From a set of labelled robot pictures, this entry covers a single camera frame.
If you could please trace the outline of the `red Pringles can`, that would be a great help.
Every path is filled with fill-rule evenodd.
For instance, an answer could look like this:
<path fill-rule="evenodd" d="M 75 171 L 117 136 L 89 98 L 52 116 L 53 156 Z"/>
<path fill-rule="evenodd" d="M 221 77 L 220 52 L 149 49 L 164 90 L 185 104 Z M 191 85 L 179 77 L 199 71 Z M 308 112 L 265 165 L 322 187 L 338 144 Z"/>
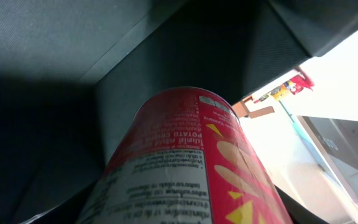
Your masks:
<path fill-rule="evenodd" d="M 195 87 L 147 100 L 78 223 L 290 223 L 231 106 Z"/>

